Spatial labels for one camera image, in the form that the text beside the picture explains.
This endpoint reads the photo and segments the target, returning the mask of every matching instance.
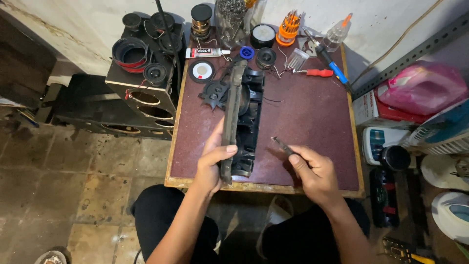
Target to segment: black pants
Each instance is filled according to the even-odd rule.
[[[168,231],[183,198],[184,194],[176,188],[154,185],[146,188],[132,205],[145,261]],[[346,201],[363,233],[369,236],[370,221],[363,207],[354,200]],[[215,221],[205,217],[191,262],[217,263],[218,256],[213,251],[217,237]],[[270,226],[264,232],[262,244],[271,263],[340,263],[331,224],[319,206]]]

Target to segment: cardboard box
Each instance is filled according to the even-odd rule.
[[[422,124],[432,116],[414,115],[393,109],[378,101],[374,91],[353,101],[352,107],[355,124],[363,126],[408,129]]]

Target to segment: red wire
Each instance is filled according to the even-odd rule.
[[[144,84],[145,81],[146,81],[146,79],[144,79],[139,86],[135,87],[135,89],[140,88]],[[131,93],[129,93],[129,90],[127,89],[127,90],[125,90],[125,98],[124,99],[127,100],[129,97],[132,98],[132,95],[131,95]]]

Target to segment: glue tube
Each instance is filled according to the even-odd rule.
[[[229,50],[221,50],[221,48],[188,48],[186,50],[186,59],[203,58],[203,57],[220,57],[230,54]]]

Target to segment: red screwdriver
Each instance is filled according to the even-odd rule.
[[[330,77],[334,75],[333,70],[318,70],[318,69],[312,69],[312,70],[294,70],[293,73],[306,73],[306,75],[311,75],[311,76],[321,76],[321,77]]]

